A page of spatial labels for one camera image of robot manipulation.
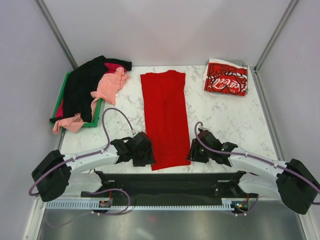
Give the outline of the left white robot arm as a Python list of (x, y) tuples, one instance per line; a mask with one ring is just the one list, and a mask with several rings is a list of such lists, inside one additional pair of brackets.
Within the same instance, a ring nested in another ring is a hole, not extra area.
[(51, 151), (33, 170), (33, 188), (43, 202), (60, 196), (106, 196), (110, 185), (98, 167), (132, 161), (135, 167), (155, 164), (152, 142), (144, 133), (115, 139), (105, 146), (73, 154)]

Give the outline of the plain red t-shirt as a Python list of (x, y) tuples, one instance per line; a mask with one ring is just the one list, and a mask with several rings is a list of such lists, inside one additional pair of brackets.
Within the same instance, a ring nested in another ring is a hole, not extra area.
[(186, 74), (175, 70), (140, 76), (146, 134), (152, 142), (153, 171), (188, 166), (189, 126), (184, 88)]

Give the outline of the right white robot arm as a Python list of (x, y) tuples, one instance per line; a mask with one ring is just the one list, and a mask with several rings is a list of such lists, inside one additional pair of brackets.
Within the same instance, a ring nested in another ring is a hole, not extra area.
[(191, 142), (187, 160), (236, 168), (229, 191), (235, 197), (257, 194), (282, 201), (295, 213), (305, 215), (320, 193), (320, 184), (297, 159), (272, 160), (246, 151), (237, 144), (220, 142), (208, 130), (200, 130)]

